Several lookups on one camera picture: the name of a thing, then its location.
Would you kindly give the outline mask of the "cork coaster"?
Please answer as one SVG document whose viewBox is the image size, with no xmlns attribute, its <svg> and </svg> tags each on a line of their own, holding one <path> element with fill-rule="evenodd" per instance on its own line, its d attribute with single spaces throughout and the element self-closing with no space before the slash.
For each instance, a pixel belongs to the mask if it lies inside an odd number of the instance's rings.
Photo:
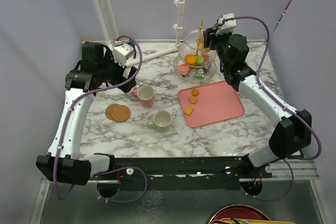
<svg viewBox="0 0 336 224">
<path fill-rule="evenodd" d="M 112 117 L 115 121 L 117 122 L 124 122 L 126 121 L 131 114 L 130 109 L 125 106 L 125 105 L 117 105 L 113 110 L 112 110 Z"/>
<path fill-rule="evenodd" d="M 113 116 L 112 116 L 112 112 L 115 109 L 115 107 L 119 106 L 116 103 L 110 104 L 109 106 L 107 106 L 106 110 L 105 110 L 105 116 L 107 117 L 107 119 L 109 120 L 114 120 Z"/>
</svg>

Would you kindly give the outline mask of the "toy orange egg tart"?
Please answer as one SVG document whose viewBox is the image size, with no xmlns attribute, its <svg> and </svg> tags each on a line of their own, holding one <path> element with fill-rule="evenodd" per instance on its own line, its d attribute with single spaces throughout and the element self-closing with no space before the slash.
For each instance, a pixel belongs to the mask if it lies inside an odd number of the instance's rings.
<svg viewBox="0 0 336 224">
<path fill-rule="evenodd" d="M 184 60 L 187 64 L 193 65 L 197 62 L 197 57 L 195 55 L 189 54 L 184 57 Z"/>
</svg>

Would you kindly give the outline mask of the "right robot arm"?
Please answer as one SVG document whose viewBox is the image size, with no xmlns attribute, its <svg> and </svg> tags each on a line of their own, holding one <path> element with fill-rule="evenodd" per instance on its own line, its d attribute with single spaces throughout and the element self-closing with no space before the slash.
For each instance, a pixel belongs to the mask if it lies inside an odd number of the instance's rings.
<svg viewBox="0 0 336 224">
<path fill-rule="evenodd" d="M 268 143 L 244 157 L 241 171 L 246 177 L 254 177 L 261 166 L 310 145 L 311 114 L 289 106 L 257 80 L 256 73 L 246 63 L 249 47 L 245 36 L 232 32 L 217 35 L 217 31 L 212 27 L 203 32 L 204 48 L 216 51 L 225 81 L 252 101 L 275 128 Z"/>
</svg>

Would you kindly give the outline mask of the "toy brown chip cookie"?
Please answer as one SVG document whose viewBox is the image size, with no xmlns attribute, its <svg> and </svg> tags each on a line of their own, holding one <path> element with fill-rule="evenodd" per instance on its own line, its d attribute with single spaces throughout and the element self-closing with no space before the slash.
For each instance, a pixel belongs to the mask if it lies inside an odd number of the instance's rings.
<svg viewBox="0 0 336 224">
<path fill-rule="evenodd" d="M 193 89 L 193 90 L 192 90 L 192 96 L 197 97 L 199 94 L 200 94 L 200 93 L 199 93 L 199 91 L 198 91 L 197 89 Z"/>
</svg>

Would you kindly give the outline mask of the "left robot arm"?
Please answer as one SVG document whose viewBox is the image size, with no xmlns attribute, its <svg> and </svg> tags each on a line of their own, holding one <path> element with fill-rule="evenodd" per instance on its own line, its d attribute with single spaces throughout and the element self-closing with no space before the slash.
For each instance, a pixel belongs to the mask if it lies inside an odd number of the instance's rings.
<svg viewBox="0 0 336 224">
<path fill-rule="evenodd" d="M 113 49 L 98 42 L 83 43 L 81 60 L 65 78 L 65 104 L 55 138 L 47 154 L 36 160 L 37 168 L 49 181 L 83 186 L 95 174 L 104 179 L 115 175 L 116 166 L 108 154 L 82 159 L 80 143 L 98 88 L 108 83 L 127 93 L 136 85 L 136 67 L 128 76 L 124 74 L 126 61 L 134 52 L 133 46 L 121 41 Z"/>
</svg>

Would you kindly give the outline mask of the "toy orange round cookie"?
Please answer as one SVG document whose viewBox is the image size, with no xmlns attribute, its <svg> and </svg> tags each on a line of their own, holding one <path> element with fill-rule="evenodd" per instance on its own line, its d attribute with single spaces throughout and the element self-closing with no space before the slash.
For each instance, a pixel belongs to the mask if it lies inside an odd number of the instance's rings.
<svg viewBox="0 0 336 224">
<path fill-rule="evenodd" d="M 195 96 L 191 96 L 191 97 L 189 98 L 189 102 L 190 102 L 191 104 L 196 104 L 196 103 L 197 103 L 197 97 L 195 97 Z"/>
</svg>

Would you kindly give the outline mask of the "pink serving tray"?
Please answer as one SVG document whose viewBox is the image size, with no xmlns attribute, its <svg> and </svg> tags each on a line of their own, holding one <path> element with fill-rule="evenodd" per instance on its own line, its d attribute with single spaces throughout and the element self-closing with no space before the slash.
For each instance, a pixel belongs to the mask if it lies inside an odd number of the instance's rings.
<svg viewBox="0 0 336 224">
<path fill-rule="evenodd" d="M 196 104 L 189 102 L 193 89 L 200 92 Z M 180 90 L 178 99 L 183 112 L 188 106 L 194 108 L 190 116 L 184 115 L 191 128 L 234 119 L 245 113 L 237 92 L 225 81 Z"/>
</svg>

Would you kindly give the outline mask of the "green mug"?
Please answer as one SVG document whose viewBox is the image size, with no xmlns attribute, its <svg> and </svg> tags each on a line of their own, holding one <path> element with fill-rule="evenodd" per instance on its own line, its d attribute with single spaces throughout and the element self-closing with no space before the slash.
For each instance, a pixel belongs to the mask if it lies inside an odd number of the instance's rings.
<svg viewBox="0 0 336 224">
<path fill-rule="evenodd" d="M 168 111 L 158 111 L 153 120 L 147 123 L 147 127 L 158 132 L 167 132 L 172 123 L 172 116 Z"/>
</svg>

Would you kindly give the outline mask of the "three-tier glass dessert stand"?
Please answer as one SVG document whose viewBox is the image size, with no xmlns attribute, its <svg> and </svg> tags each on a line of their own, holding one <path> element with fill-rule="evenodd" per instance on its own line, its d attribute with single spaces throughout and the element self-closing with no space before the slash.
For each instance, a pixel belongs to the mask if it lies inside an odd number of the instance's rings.
<svg viewBox="0 0 336 224">
<path fill-rule="evenodd" d="M 215 63 L 216 52 L 213 50 L 210 50 L 210 52 L 208 53 L 202 52 L 204 41 L 203 26 L 204 22 L 201 21 L 199 25 L 191 26 L 185 29 L 184 33 L 182 33 L 182 42 L 177 49 L 178 56 L 174 59 L 173 62 L 173 67 L 176 75 L 180 77 L 182 80 L 193 84 L 210 82 L 210 80 L 212 79 L 217 70 Z M 208 54 L 209 60 L 208 62 L 203 62 L 201 65 L 197 63 L 189 65 L 184 60 L 184 57 L 189 54 L 195 56 L 202 56 L 202 54 Z M 183 78 L 182 75 L 179 74 L 178 68 L 179 65 L 181 64 L 186 64 L 190 67 L 190 71 L 188 73 L 190 76 L 188 78 Z M 195 72 L 200 68 L 204 70 L 204 67 L 206 66 L 210 66 L 210 70 L 208 73 L 204 72 L 204 79 L 203 80 L 196 79 Z"/>
</svg>

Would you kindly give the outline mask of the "toy green macaron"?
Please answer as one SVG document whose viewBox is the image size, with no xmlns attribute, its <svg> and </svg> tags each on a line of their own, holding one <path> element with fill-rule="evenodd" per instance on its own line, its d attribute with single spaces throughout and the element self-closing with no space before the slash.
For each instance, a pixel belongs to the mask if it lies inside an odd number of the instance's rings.
<svg viewBox="0 0 336 224">
<path fill-rule="evenodd" d="M 196 57 L 196 63 L 201 65 L 204 62 L 204 58 L 202 56 L 197 56 Z"/>
</svg>

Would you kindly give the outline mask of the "toy yellow cracker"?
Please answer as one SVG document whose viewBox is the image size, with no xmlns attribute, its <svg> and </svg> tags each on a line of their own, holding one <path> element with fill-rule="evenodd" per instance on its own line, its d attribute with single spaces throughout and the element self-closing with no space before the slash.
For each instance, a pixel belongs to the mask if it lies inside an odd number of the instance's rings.
<svg viewBox="0 0 336 224">
<path fill-rule="evenodd" d="M 194 111 L 194 108 L 192 106 L 188 106 L 185 110 L 184 110 L 184 114 L 190 116 Z"/>
</svg>

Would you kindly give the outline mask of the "toy green cake slice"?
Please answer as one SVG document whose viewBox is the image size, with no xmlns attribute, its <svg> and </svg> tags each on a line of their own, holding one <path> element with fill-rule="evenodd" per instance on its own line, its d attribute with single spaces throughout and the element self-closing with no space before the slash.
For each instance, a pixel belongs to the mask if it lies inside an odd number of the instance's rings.
<svg viewBox="0 0 336 224">
<path fill-rule="evenodd" d="M 195 78 L 198 80 L 203 80 L 204 79 L 204 70 L 202 68 L 198 69 L 195 72 Z"/>
</svg>

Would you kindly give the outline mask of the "white pvc pipe frame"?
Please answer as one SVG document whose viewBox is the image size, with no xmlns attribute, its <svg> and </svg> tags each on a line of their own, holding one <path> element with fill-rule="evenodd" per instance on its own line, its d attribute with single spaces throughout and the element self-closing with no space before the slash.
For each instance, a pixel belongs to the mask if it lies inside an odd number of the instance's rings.
<svg viewBox="0 0 336 224">
<path fill-rule="evenodd" d="M 128 35 L 162 38 L 172 20 L 166 0 L 92 0 L 105 42 L 113 52 Z"/>
</svg>

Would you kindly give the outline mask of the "toy purple cake slice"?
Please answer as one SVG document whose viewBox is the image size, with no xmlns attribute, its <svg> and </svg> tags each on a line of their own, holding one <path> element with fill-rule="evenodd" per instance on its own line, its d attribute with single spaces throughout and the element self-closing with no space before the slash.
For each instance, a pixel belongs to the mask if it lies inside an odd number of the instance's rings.
<svg viewBox="0 0 336 224">
<path fill-rule="evenodd" d="M 206 66 L 206 67 L 204 67 L 204 71 L 205 71 L 206 73 L 208 73 L 209 70 L 210 70 L 210 66 Z"/>
</svg>

